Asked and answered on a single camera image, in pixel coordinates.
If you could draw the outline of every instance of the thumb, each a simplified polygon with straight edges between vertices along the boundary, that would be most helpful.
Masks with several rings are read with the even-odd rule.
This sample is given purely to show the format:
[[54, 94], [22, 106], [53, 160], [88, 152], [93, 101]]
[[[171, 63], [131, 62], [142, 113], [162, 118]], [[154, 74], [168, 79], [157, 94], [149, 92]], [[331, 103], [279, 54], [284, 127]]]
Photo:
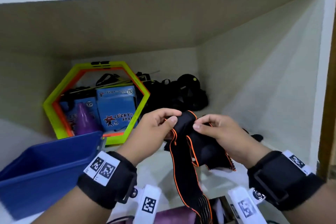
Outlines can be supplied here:
[[202, 135], [210, 136], [215, 139], [219, 138], [220, 131], [217, 127], [210, 127], [204, 124], [194, 123], [194, 130]]
[[171, 129], [175, 126], [177, 123], [177, 117], [176, 116], [171, 116], [169, 117], [165, 122], [163, 122], [159, 126], [160, 133], [162, 133], [163, 136], [169, 133]]

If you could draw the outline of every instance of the blue plastic bin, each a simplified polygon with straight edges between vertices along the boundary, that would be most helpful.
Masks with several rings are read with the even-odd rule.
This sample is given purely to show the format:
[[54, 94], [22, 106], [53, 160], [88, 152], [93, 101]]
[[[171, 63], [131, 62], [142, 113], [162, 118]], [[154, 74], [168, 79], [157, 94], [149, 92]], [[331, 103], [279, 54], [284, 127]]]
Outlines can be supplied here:
[[0, 201], [15, 220], [48, 209], [75, 187], [97, 154], [103, 133], [68, 137], [26, 149], [0, 172]]

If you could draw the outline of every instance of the yellow hexagon frame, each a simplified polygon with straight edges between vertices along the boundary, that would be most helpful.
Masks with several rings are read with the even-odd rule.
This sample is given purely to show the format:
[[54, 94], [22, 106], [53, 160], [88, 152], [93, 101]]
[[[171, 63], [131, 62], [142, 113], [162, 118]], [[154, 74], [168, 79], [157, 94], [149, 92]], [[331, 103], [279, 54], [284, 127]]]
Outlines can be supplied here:
[[106, 71], [115, 69], [124, 70], [129, 75], [134, 85], [137, 86], [143, 94], [143, 98], [138, 108], [136, 109], [126, 130], [122, 133], [103, 135], [104, 137], [107, 137], [106, 145], [121, 144], [126, 141], [136, 121], [138, 120], [140, 113], [149, 98], [150, 93], [124, 61], [91, 62], [91, 63], [77, 64], [73, 66], [73, 68], [69, 71], [69, 73], [63, 78], [61, 83], [53, 90], [53, 92], [43, 103], [44, 111], [46, 112], [50, 120], [50, 123], [56, 133], [56, 137], [58, 139], [74, 136], [73, 131], [71, 130], [71, 127], [67, 122], [67, 119], [61, 109], [61, 106], [58, 103], [61, 94], [63, 94], [68, 89], [72, 88], [86, 72], [95, 70]]

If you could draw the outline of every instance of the wooden door frame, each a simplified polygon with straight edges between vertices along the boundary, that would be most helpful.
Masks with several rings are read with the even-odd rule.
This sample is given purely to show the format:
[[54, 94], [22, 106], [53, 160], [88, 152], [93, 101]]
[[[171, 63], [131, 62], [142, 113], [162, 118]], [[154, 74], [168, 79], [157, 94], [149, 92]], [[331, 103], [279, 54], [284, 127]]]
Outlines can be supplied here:
[[325, 90], [317, 174], [327, 179], [334, 142], [336, 143], [336, 14], [331, 41], [327, 87]]

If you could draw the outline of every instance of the forearm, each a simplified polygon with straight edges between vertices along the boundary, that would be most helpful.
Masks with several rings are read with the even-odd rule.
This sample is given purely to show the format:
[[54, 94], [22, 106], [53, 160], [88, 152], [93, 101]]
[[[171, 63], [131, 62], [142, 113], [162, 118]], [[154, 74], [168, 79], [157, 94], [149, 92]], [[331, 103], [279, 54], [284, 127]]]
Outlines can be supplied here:
[[111, 210], [99, 206], [75, 187], [33, 224], [104, 224], [110, 215]]
[[291, 224], [336, 223], [336, 192], [324, 184], [311, 198], [296, 209], [283, 212]]

